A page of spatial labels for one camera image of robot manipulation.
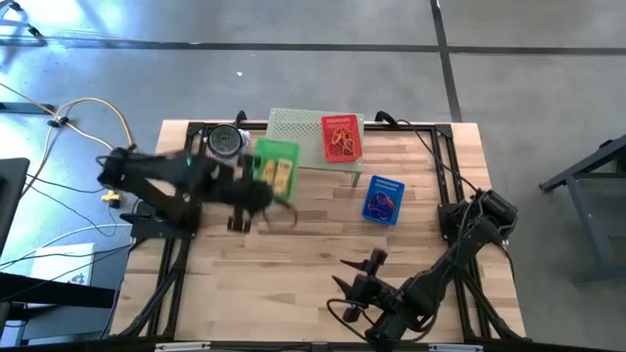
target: small plastic basket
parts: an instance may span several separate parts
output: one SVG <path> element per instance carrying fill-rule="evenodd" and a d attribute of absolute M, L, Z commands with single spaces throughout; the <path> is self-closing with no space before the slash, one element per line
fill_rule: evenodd
<path fill-rule="evenodd" d="M 293 189 L 295 188 L 295 180 L 297 179 L 298 156 L 300 153 L 300 145 L 293 142 L 274 141 L 270 139 L 259 139 L 254 149 L 254 154 L 261 157 L 261 163 L 254 170 L 254 178 L 258 179 L 261 170 L 265 169 L 267 160 L 286 159 L 291 161 L 290 184 L 288 186 L 287 195 L 285 197 L 277 196 L 283 200 L 291 200 L 293 198 Z"/>
<path fill-rule="evenodd" d="M 403 195 L 403 183 L 372 176 L 363 204 L 363 217 L 384 225 L 397 224 Z"/>
<path fill-rule="evenodd" d="M 363 155 L 355 114 L 322 116 L 322 143 L 327 162 L 352 162 Z"/>

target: wood grain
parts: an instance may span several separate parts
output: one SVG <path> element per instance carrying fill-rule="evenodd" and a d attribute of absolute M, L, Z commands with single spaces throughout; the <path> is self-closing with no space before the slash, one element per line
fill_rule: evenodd
<path fill-rule="evenodd" d="M 156 152 L 180 150 L 188 122 L 165 120 Z M 489 189 L 477 126 L 455 123 L 453 132 L 462 174 L 477 187 Z M 350 187 L 348 174 L 298 171 L 294 204 L 299 222 L 295 229 L 270 231 L 265 223 L 257 222 L 247 235 L 229 233 L 226 221 L 232 210 L 219 204 L 204 205 L 201 230 L 190 250 L 177 339 L 355 341 L 357 337 L 326 309 L 327 299 L 341 298 L 331 275 L 351 282 L 356 274 L 340 265 L 339 259 L 360 261 L 369 257 L 373 248 L 383 248 L 389 256 L 380 275 L 393 285 L 401 285 L 407 277 L 432 265 L 446 249 L 435 217 L 440 200 L 433 158 L 411 132 L 366 132 L 365 137 L 365 173 L 357 188 Z M 361 217 L 374 174 L 406 185 L 395 227 Z M 452 185 L 451 175 L 447 177 Z M 453 190 L 448 191 L 450 199 L 455 199 Z M 465 193 L 471 194 L 467 186 Z M 272 214 L 277 227 L 289 222 L 285 214 Z M 150 297 L 162 247 L 163 241 L 150 240 L 130 255 L 113 332 L 127 327 Z M 487 245 L 477 258 L 485 294 L 513 330 L 524 334 L 506 257 L 495 246 Z M 472 325 L 478 331 L 471 297 L 469 306 Z M 161 327 L 167 304 L 163 310 Z M 366 327 L 365 322 L 356 324 L 359 330 Z M 425 341 L 461 340 L 455 291 L 450 286 L 437 323 Z"/>

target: cable clip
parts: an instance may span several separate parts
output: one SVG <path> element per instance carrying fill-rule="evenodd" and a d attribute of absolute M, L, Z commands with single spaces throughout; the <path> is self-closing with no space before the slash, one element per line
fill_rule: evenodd
<path fill-rule="evenodd" d="M 69 118 L 67 118 L 67 116 L 63 116 L 59 119 L 59 121 L 56 120 L 48 120 L 48 122 L 46 122 L 48 124 L 48 126 L 50 127 L 54 127 L 54 128 L 59 128 L 63 125 L 65 125 L 66 123 L 69 122 Z"/>

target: green item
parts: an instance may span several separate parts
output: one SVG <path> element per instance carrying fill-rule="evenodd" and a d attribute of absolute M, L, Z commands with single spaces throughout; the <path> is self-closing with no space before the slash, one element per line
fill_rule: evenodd
<path fill-rule="evenodd" d="M 287 194 L 283 196 L 276 195 L 277 198 L 290 201 L 293 198 L 293 189 L 295 188 L 295 180 L 297 178 L 299 153 L 300 145 L 297 143 L 260 138 L 256 143 L 254 154 L 261 158 L 261 164 L 254 170 L 254 179 L 258 180 L 262 177 L 267 160 L 274 160 L 275 164 L 278 164 L 280 159 L 291 161 L 290 184 Z"/>

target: concrete floor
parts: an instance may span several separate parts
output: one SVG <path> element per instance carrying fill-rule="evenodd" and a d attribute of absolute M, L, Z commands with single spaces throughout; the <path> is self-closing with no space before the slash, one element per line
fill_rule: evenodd
<path fill-rule="evenodd" d="M 436 45 L 428 0 L 22 0 L 29 20 L 58 37 L 303 44 Z M 450 45 L 626 47 L 626 3 L 619 0 L 439 0 Z M 5 19 L 14 19 L 9 12 Z M 4 28 L 0 37 L 14 33 Z M 166 118 L 234 118 L 238 110 L 267 118 L 272 107 L 377 110 L 414 121 L 451 121 L 437 53 L 212 51 L 0 47 L 3 81 L 45 103 L 93 96 L 113 102 L 136 142 L 151 151 Z M 544 196 L 537 185 L 626 131 L 626 56 L 451 55 L 463 121 L 477 122 L 492 184 L 520 210 L 511 237 L 516 286 L 528 335 L 537 341 L 623 349 L 626 286 L 573 286 L 592 268 L 569 195 Z M 0 90 L 0 100 L 20 101 Z M 119 121 L 98 105 L 71 117 L 85 130 L 125 145 Z M 0 157 L 40 157 L 47 126 L 41 116 L 3 115 Z M 41 177 L 95 189 L 107 151 L 67 130 Z M 96 223 L 110 223 L 97 196 L 48 186 Z M 563 209 L 568 216 L 558 216 Z M 21 202 L 2 262 L 58 234 L 88 226 L 42 196 Z M 95 232 L 61 243 L 127 241 Z M 103 286 L 115 287 L 119 256 Z M 27 273 L 27 266 L 17 268 Z M 105 310 L 73 332 L 95 331 Z"/>

